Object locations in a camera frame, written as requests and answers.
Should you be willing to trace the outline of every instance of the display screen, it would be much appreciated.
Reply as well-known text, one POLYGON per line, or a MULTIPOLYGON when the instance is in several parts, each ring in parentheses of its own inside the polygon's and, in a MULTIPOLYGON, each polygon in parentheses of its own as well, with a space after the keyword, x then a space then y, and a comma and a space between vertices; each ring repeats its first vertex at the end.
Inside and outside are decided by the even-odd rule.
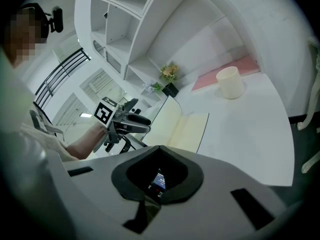
POLYGON ((165 177, 158 172, 153 180, 154 184, 157 184, 159 187, 166 189, 165 177))

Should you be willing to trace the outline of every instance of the staircase railing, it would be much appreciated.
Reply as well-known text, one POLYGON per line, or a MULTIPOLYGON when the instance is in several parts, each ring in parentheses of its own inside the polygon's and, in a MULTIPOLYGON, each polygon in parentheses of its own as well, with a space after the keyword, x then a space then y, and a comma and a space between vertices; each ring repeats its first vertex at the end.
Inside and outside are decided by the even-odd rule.
POLYGON ((42 108, 54 96, 62 83, 67 80, 67 77, 69 78, 72 73, 90 60, 83 48, 68 56, 48 75, 35 92, 35 103, 42 108))

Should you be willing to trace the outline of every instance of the white table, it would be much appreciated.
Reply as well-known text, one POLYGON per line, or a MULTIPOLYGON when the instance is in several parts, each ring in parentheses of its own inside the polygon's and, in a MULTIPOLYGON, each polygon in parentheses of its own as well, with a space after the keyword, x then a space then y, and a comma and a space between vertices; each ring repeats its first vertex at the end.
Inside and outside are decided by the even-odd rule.
POLYGON ((267 75, 244 76, 244 94, 223 98, 217 84, 191 92, 185 86, 176 96, 183 114, 209 112, 198 150, 228 162, 262 184, 291 186, 295 150, 284 105, 267 75))

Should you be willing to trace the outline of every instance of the white cylindrical container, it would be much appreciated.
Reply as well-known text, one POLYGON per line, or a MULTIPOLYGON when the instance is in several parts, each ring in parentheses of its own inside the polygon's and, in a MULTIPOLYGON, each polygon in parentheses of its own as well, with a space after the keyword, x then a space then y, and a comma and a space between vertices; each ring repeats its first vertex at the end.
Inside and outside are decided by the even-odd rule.
POLYGON ((227 99, 239 98, 245 91, 244 84, 236 66, 229 66, 222 69, 216 74, 216 79, 223 96, 227 99))

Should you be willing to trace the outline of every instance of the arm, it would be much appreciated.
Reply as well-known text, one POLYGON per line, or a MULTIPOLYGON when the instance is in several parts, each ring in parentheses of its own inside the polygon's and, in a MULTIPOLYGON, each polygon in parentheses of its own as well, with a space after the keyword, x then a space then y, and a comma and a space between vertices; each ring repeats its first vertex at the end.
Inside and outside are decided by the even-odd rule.
POLYGON ((80 139, 70 144, 65 150, 73 157, 80 160, 86 159, 107 133, 107 129, 97 122, 80 139))

